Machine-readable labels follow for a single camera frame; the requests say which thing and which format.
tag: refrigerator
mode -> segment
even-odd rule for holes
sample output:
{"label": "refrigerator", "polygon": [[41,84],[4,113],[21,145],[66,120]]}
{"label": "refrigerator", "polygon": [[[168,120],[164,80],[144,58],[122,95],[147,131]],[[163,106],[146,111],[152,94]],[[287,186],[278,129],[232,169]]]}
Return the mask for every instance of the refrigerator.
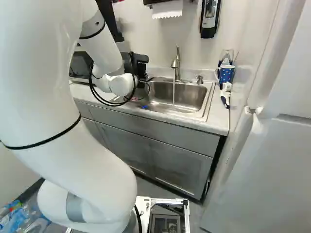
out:
{"label": "refrigerator", "polygon": [[235,64],[230,132],[200,221],[210,233],[311,232],[311,1],[270,2],[266,40],[245,41]]}

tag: running water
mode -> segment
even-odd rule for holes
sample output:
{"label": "running water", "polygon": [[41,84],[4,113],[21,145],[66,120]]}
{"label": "running water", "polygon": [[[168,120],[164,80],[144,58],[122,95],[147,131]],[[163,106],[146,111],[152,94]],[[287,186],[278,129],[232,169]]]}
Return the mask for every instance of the running water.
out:
{"label": "running water", "polygon": [[175,78],[173,79],[173,107],[175,105]]}

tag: wall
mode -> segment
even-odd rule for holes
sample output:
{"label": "wall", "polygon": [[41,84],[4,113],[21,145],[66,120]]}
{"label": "wall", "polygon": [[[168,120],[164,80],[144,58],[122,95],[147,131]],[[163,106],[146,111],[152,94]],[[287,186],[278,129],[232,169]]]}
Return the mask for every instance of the wall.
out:
{"label": "wall", "polygon": [[184,0],[182,16],[166,19],[152,19],[152,10],[142,0],[125,0],[113,7],[131,50],[147,54],[151,65],[169,67],[178,44],[182,67],[214,69],[222,49],[239,50],[249,2],[222,1],[219,28],[213,39],[200,38],[201,1]]}
{"label": "wall", "polygon": [[0,143],[0,208],[17,198],[40,177]]}

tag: cabinet door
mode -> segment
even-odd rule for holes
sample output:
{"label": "cabinet door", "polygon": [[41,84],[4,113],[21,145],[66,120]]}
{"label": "cabinet door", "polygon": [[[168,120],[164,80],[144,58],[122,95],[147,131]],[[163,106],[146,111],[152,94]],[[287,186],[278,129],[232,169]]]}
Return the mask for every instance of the cabinet door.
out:
{"label": "cabinet door", "polygon": [[134,170],[153,177],[150,163],[149,139],[112,126],[96,122],[107,142],[108,149]]}
{"label": "cabinet door", "polygon": [[97,125],[94,121],[89,120],[89,119],[85,119],[83,118],[83,121],[87,127],[87,129],[89,130],[89,132],[91,133],[91,135],[97,140],[99,141],[100,144],[102,144],[104,147],[107,148],[107,144],[104,140],[104,138],[102,137],[102,134],[100,133],[99,129],[97,128]]}
{"label": "cabinet door", "polygon": [[155,178],[199,200],[212,159],[154,140],[150,147]]}

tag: stainless steel sink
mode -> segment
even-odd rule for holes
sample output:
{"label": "stainless steel sink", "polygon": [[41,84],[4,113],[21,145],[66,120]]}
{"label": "stainless steel sink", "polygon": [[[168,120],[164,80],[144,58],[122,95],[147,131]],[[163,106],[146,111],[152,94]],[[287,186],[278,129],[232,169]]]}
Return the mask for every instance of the stainless steel sink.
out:
{"label": "stainless steel sink", "polygon": [[[206,121],[214,83],[204,82],[197,85],[195,83],[175,83],[175,103],[173,105],[173,83],[161,77],[155,77],[150,82],[150,92],[147,97],[138,101],[130,101],[126,105],[129,107],[143,108],[149,111],[186,117],[200,121]],[[112,101],[120,102],[121,97]]]}

